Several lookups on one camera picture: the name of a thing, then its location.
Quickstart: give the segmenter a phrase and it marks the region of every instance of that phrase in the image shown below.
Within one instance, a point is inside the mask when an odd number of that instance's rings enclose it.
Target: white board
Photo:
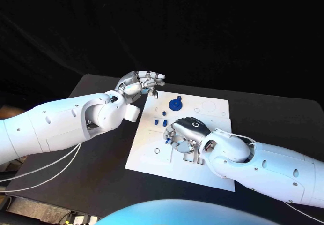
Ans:
[[[168,108],[168,102],[177,99],[177,96],[181,96],[183,108],[173,111]],[[227,100],[158,91],[158,99],[147,97],[125,168],[234,191],[234,181],[217,177],[204,162],[197,163],[197,152],[184,156],[165,144],[162,121],[167,120],[168,126],[184,117],[197,118],[210,130],[220,128],[232,132]]]

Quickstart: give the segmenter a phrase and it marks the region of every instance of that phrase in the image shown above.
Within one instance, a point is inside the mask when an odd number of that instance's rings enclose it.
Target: blue knob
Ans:
[[[181,109],[183,107],[181,96],[178,96],[177,99],[170,101],[168,107],[173,111],[178,111]]]

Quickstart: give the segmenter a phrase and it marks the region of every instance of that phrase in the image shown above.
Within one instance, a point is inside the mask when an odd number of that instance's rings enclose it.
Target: black backdrop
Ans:
[[[1,1],[1,91],[59,99],[86,73],[152,70],[167,83],[322,104],[319,5],[240,2]]]

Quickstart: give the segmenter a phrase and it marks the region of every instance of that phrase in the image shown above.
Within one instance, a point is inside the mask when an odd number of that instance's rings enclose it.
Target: table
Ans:
[[[70,97],[112,90],[118,80],[85,75]],[[324,161],[324,113],[317,102],[173,84],[158,87],[158,90],[227,99],[233,133],[252,137],[258,142],[289,148]],[[144,104],[145,96],[134,105],[142,108]],[[115,130],[86,141],[65,172],[39,187],[11,192],[10,195],[99,217],[144,201],[190,199],[224,205],[279,224],[314,222],[281,201],[249,190],[237,182],[233,193],[126,170],[125,163],[138,122],[139,117],[135,123],[124,120]],[[30,155],[17,174],[47,165],[69,150]],[[30,187],[47,180],[62,170],[70,158],[72,156],[44,170],[13,180],[7,190]],[[324,220],[322,209],[296,204],[294,207]]]

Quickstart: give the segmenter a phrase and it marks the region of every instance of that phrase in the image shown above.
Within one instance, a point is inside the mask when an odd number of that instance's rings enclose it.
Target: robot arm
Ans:
[[[122,119],[135,122],[139,109],[129,103],[141,93],[157,98],[154,85],[164,85],[162,79],[158,73],[132,71],[121,78],[115,90],[47,102],[0,120],[0,164],[69,148],[114,130]]]
[[[184,139],[173,141],[175,134]],[[165,143],[184,154],[194,148],[220,178],[236,180],[266,196],[324,208],[324,163],[304,154],[255,142],[245,143],[220,129],[210,132],[196,118],[178,119],[165,129]]]

